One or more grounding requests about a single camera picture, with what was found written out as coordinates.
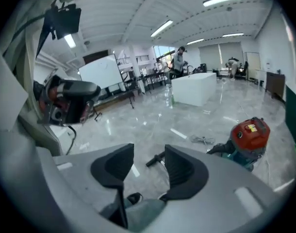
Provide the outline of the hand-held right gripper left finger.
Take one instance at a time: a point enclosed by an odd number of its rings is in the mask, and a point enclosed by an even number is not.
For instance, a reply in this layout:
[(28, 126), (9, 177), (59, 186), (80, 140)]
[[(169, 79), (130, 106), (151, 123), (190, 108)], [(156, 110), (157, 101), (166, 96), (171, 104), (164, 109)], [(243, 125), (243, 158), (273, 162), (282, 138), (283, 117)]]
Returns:
[(85, 204), (112, 223), (128, 228), (124, 180), (133, 165), (133, 144), (53, 159), (71, 189)]

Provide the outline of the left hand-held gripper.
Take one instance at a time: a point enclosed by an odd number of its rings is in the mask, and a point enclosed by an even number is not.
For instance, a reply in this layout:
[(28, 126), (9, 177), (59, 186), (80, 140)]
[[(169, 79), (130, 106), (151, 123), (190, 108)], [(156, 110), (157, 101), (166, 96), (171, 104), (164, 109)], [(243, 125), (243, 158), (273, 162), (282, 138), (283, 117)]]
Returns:
[(91, 82), (51, 76), (44, 84), (37, 84), (37, 101), (43, 114), (37, 123), (71, 126), (83, 124), (93, 110), (101, 88)]

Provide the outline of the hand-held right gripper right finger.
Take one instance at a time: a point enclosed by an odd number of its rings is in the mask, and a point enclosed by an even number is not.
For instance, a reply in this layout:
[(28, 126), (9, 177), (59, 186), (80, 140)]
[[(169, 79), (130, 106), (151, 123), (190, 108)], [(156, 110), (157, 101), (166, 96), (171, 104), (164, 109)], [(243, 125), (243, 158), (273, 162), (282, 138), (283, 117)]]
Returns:
[(273, 219), (281, 197), (239, 164), (165, 146), (170, 189), (150, 233), (256, 233)]

